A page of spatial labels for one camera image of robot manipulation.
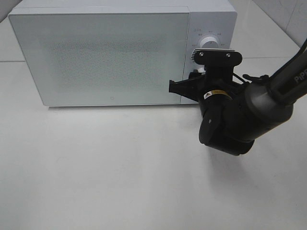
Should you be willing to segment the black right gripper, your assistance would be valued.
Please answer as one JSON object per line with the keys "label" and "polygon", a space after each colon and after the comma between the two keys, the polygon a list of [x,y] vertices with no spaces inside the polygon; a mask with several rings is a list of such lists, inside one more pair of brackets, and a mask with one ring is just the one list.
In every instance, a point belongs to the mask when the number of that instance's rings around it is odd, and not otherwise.
{"label": "black right gripper", "polygon": [[209,91],[222,90],[234,97],[242,90],[242,84],[233,81],[233,69],[207,69],[199,72],[194,69],[188,80],[169,81],[169,92],[196,102],[204,100]]}

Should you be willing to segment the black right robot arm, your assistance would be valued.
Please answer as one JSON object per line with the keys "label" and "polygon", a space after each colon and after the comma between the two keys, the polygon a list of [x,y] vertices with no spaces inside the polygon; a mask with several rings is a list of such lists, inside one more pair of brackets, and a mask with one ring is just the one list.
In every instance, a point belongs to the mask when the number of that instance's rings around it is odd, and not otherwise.
{"label": "black right robot arm", "polygon": [[169,92],[199,104],[200,143],[231,155],[247,153],[255,139],[288,121],[307,93],[306,44],[275,73],[259,77],[236,75],[242,55],[231,49],[197,48],[191,58],[204,72],[171,80]]}

